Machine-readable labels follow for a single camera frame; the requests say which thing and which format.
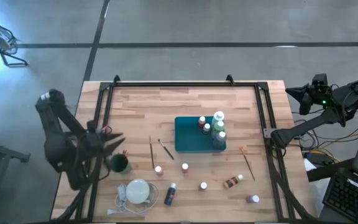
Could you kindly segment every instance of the gray floor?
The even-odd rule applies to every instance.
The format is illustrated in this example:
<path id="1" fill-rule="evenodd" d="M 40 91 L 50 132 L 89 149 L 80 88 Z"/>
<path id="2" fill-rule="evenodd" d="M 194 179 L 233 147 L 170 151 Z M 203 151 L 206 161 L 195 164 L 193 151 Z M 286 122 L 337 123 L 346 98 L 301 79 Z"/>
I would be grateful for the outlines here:
<path id="1" fill-rule="evenodd" d="M 23 44 L 92 43 L 103 0 L 0 0 L 0 24 Z M 357 42 L 358 0 L 115 0 L 100 42 Z M 0 223 L 47 220 L 58 174 L 45 161 L 44 133 L 34 104 L 49 88 L 64 92 L 74 113 L 91 49 L 19 49 L 27 68 L 0 61 L 0 144 L 31 152 L 12 161 L 0 191 Z M 316 73 L 344 85 L 358 79 L 358 47 L 99 49 L 91 80 L 284 80 L 300 86 Z M 298 103 L 290 99 L 293 110 Z M 358 118 L 316 131 L 339 137 Z M 335 144 L 339 159 L 358 142 Z"/>

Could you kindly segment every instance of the white cable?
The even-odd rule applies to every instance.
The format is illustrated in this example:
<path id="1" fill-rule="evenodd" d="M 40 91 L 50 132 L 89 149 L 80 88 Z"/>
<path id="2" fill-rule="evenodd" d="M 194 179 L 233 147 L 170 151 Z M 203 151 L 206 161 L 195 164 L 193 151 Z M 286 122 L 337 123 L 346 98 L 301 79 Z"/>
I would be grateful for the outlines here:
<path id="1" fill-rule="evenodd" d="M 157 194 L 157 198 L 155 199 L 155 201 L 152 204 L 152 206 L 147 207 L 147 205 L 145 205 L 145 209 L 143 211 L 140 211 L 140 212 L 135 212 L 135 211 L 127 208 L 127 206 L 126 206 L 126 203 L 127 203 L 127 194 L 126 194 L 127 186 L 125 184 L 121 184 L 117 188 L 117 196 L 116 196 L 116 199 L 115 199 L 117 210 L 108 209 L 108 215 L 117 214 L 117 213 L 145 215 L 148 210 L 150 210 L 151 208 L 154 207 L 154 205 L 157 203 L 158 198 L 160 196 L 160 193 L 158 192 L 158 187 L 155 184 L 150 183 L 150 182 L 148 182 L 148 184 L 151 185 L 154 188 L 154 194 L 153 194 L 153 197 L 149 201 L 146 201 L 146 202 L 152 202 L 154 200 L 154 198 L 155 198 L 155 195 Z"/>

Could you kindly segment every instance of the white bottle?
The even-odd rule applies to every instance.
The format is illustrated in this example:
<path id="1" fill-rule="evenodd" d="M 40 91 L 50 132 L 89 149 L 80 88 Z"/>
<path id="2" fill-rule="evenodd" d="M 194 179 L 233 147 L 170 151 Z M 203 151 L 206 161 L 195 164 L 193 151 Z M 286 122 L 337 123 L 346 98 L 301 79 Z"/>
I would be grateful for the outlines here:
<path id="1" fill-rule="evenodd" d="M 224 114 L 222 111 L 217 111 L 214 114 L 214 117 L 212 118 L 211 127 L 213 128 L 215 125 L 215 122 L 217 121 L 223 121 L 224 120 Z"/>

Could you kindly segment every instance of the keyboard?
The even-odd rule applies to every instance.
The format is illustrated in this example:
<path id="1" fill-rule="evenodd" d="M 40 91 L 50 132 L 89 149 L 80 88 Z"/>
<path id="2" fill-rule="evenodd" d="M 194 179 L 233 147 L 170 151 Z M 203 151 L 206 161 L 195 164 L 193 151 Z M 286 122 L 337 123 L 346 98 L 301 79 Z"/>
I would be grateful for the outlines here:
<path id="1" fill-rule="evenodd" d="M 358 176 L 343 168 L 329 181 L 323 203 L 358 223 Z"/>

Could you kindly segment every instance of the wooden tabletop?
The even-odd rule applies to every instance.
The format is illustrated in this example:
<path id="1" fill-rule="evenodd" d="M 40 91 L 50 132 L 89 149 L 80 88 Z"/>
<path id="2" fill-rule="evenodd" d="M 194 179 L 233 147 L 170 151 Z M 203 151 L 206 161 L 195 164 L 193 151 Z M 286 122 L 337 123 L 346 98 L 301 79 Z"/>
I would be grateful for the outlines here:
<path id="1" fill-rule="evenodd" d="M 93 119 L 100 82 L 84 82 L 76 118 L 83 125 Z M 290 105 L 283 81 L 268 81 L 277 126 L 290 128 L 293 124 Z M 212 116 L 225 114 L 227 148 L 222 153 L 178 154 L 174 145 L 174 119 L 177 116 Z M 94 222 L 254 222 L 277 221 L 270 184 L 269 170 L 262 140 L 255 93 L 251 87 L 124 87 L 113 91 L 109 125 L 114 132 L 124 133 L 126 140 L 116 150 L 128 150 L 132 172 L 110 173 L 98 187 Z M 163 176 L 152 169 L 149 135 L 152 138 L 154 163 L 161 166 Z M 172 160 L 157 139 L 174 156 Z M 255 175 L 255 181 L 239 147 L 243 146 Z M 301 152 L 288 147 L 284 158 L 290 188 L 306 210 L 315 215 L 314 203 Z M 182 163 L 189 164 L 187 174 Z M 106 174 L 102 167 L 101 177 Z M 230 189 L 223 182 L 242 174 L 244 180 Z M 160 197 L 146 215 L 107 215 L 116 209 L 117 186 L 134 179 L 155 184 Z M 177 192 L 170 207 L 163 204 L 170 183 Z M 198 190 L 201 182 L 208 189 Z M 71 203 L 77 192 L 70 189 L 62 174 L 52 218 L 58 217 Z M 258 195 L 259 203 L 247 203 L 248 195 Z M 285 213 L 286 206 L 280 191 Z"/>

